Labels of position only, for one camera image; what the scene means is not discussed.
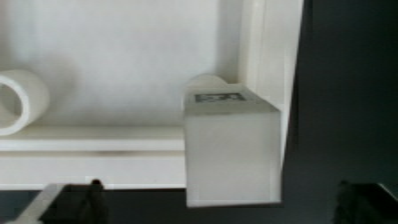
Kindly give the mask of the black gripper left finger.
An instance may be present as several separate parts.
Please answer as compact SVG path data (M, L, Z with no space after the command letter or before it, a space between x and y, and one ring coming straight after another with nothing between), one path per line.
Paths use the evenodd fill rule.
M90 184L50 184L11 224L109 224L106 187Z

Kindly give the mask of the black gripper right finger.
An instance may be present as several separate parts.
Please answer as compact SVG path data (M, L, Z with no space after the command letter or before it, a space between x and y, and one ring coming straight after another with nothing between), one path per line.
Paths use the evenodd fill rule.
M398 224L398 184L340 183L335 224Z

